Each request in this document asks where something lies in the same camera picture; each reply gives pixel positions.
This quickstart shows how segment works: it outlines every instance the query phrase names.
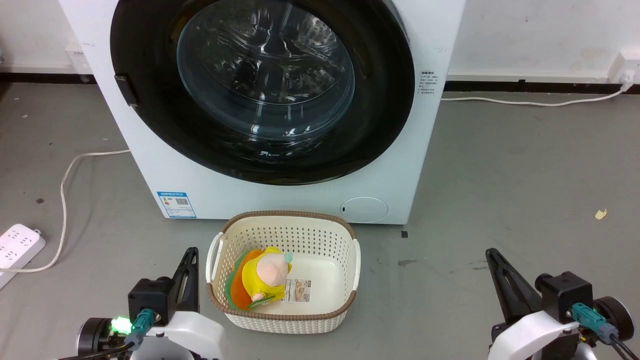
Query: washing machine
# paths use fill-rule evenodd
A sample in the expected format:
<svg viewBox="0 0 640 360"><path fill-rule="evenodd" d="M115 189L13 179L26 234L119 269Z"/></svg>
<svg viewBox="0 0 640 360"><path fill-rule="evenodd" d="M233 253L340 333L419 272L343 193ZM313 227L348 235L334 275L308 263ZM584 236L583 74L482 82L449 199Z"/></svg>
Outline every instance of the washing machine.
<svg viewBox="0 0 640 360"><path fill-rule="evenodd" d="M407 223L465 0L60 3L165 217Z"/></svg>

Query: yellow plush toy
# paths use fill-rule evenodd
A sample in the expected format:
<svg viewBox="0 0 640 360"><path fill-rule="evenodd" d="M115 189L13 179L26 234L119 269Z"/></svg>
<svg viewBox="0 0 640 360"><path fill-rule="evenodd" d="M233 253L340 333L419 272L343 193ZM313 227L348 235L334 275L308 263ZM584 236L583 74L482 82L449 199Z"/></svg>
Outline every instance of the yellow plush toy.
<svg viewBox="0 0 640 360"><path fill-rule="evenodd" d="M284 298L284 281L291 271L291 253L276 247L253 249L235 263L227 280L227 302L234 309L248 310Z"/></svg>

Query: floor stain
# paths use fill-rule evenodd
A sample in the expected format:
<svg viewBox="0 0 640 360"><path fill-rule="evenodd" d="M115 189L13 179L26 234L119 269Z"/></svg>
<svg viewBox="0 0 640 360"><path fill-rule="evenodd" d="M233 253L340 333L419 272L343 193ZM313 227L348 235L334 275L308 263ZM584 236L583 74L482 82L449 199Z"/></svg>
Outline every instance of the floor stain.
<svg viewBox="0 0 640 360"><path fill-rule="evenodd" d="M434 274L436 274L437 276L443 278L445 281L465 290L466 292L469 292L471 294L474 294L478 297L482 297L483 295L481 295L480 293L478 293L475 289L469 288L468 286L465 286L463 284L461 284L460 282L458 282L456 280L456 277L453 276L446 276L445 274L441 274L440 271L438 271L436 268L434 268L433 266L427 264L427 263L421 263L422 265L424 265L424 267L426 267L428 270L431 270Z"/></svg>
<svg viewBox="0 0 640 360"><path fill-rule="evenodd" d="M418 262L417 260L400 260L400 261L398 261L398 266L401 266L401 267L404 268L405 266L407 266L409 264L417 263L417 262Z"/></svg>

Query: black baseboard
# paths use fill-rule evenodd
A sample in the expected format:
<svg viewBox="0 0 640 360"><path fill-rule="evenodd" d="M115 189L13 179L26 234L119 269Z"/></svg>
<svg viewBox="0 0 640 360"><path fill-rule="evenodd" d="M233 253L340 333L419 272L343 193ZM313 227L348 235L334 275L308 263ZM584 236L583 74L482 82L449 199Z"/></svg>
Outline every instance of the black baseboard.
<svg viewBox="0 0 640 360"><path fill-rule="evenodd" d="M39 84L86 84L95 85L93 75L82 78L76 74L26 74L0 72L0 83ZM528 83L507 81L447 81L444 91L457 92L550 92L557 94L613 94L620 90L620 84L573 84L573 83ZM640 95L640 85L634 85L625 92Z"/></svg>
<svg viewBox="0 0 640 360"><path fill-rule="evenodd" d="M96 85L93 75L0 72L0 83Z"/></svg>
<svg viewBox="0 0 640 360"><path fill-rule="evenodd" d="M447 81L444 91L548 92L555 94L613 94L620 84L528 83L507 81ZM639 95L640 85L631 86L627 95Z"/></svg>

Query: green led light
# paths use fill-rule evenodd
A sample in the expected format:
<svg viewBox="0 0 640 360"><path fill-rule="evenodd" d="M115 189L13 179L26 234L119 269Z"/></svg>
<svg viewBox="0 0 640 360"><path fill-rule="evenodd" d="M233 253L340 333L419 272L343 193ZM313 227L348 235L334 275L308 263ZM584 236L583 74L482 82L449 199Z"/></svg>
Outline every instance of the green led light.
<svg viewBox="0 0 640 360"><path fill-rule="evenodd" d="M113 332L129 335L131 333L131 328L131 321L128 318L118 316L111 321L111 331Z"/></svg>

